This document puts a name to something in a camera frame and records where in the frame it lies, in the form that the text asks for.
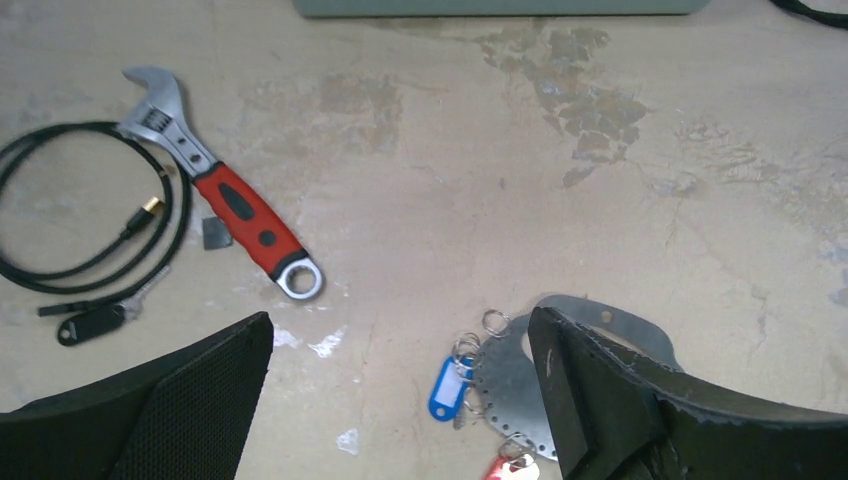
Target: wrench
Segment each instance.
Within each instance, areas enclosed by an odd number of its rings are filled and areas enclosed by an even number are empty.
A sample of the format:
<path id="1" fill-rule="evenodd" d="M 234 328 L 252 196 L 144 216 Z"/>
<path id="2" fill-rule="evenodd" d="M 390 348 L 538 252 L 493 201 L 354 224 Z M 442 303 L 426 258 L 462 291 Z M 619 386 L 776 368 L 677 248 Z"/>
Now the wrench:
<path id="1" fill-rule="evenodd" d="M 146 86 L 147 95 L 116 127 L 134 140 L 147 140 L 167 150 L 192 179 L 253 261 L 295 300 L 308 300 L 321 290 L 324 277 L 297 237 L 241 177 L 216 160 L 189 130 L 183 115 L 180 85 L 172 72 L 156 66 L 132 67 L 124 76 Z M 305 291 L 295 290 L 294 275 L 309 271 L 315 279 Z"/>

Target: gray metal gasket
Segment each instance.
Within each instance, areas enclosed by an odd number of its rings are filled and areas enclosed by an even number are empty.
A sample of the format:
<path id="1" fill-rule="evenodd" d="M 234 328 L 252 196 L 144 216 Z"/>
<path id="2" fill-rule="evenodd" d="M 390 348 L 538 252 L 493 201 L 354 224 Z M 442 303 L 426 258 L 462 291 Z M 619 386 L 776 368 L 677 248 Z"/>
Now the gray metal gasket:
<path id="1" fill-rule="evenodd" d="M 536 306 L 555 308 L 578 323 L 618 336 L 669 368 L 683 370 L 674 357 L 668 335 L 632 313 L 569 295 L 552 295 Z M 489 425 L 504 435 L 521 433 L 523 436 L 516 441 L 530 448 L 535 446 L 540 456 L 556 461 L 536 367 L 521 348 L 529 324 L 529 314 L 517 317 L 502 337 L 490 337 L 480 346 L 474 384 Z"/>
<path id="2" fill-rule="evenodd" d="M 536 367 L 521 348 L 529 324 L 530 315 L 514 318 L 504 336 L 483 342 L 474 384 L 489 425 L 504 435 L 521 433 L 516 441 L 530 448 L 535 446 L 540 456 L 556 461 Z"/>

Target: textured black surface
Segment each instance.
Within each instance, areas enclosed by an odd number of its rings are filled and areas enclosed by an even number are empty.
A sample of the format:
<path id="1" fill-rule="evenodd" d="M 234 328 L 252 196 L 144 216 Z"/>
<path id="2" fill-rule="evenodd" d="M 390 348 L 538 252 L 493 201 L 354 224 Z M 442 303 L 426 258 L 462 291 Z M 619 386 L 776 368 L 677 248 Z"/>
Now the textured black surface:
<path id="1" fill-rule="evenodd" d="M 271 355 L 257 313 L 182 350 L 0 415 L 0 479 L 231 479 Z"/>
<path id="2" fill-rule="evenodd" d="M 528 333 L 565 479 L 848 478 L 848 416 L 707 383 L 553 308 Z"/>

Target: key tag label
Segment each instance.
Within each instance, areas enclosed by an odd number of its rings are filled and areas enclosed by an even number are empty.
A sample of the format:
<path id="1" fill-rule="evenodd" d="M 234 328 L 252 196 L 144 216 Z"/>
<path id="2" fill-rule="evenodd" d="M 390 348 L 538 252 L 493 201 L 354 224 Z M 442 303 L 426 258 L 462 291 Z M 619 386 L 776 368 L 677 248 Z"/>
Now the key tag label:
<path id="1" fill-rule="evenodd" d="M 471 367 L 471 359 L 463 357 L 462 364 Z M 440 422 L 453 420 L 462 408 L 465 390 L 468 388 L 473 373 L 471 368 L 465 369 L 465 378 L 463 379 L 459 375 L 459 370 L 453 357 L 448 357 L 442 364 L 442 371 L 439 373 L 436 385 L 433 386 L 433 393 L 430 394 L 428 404 L 430 415 Z"/>

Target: car key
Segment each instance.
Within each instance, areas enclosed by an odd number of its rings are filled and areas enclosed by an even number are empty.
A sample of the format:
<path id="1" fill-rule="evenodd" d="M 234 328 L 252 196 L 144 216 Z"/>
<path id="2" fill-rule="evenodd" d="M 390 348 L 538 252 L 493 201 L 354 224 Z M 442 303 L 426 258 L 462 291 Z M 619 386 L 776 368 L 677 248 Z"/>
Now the car key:
<path id="1" fill-rule="evenodd" d="M 65 347 L 73 347 L 115 331 L 127 320 L 138 318 L 141 314 L 141 300 L 170 270 L 171 268 L 166 265 L 133 296 L 119 303 L 105 305 L 68 318 L 59 324 L 56 340 Z"/>

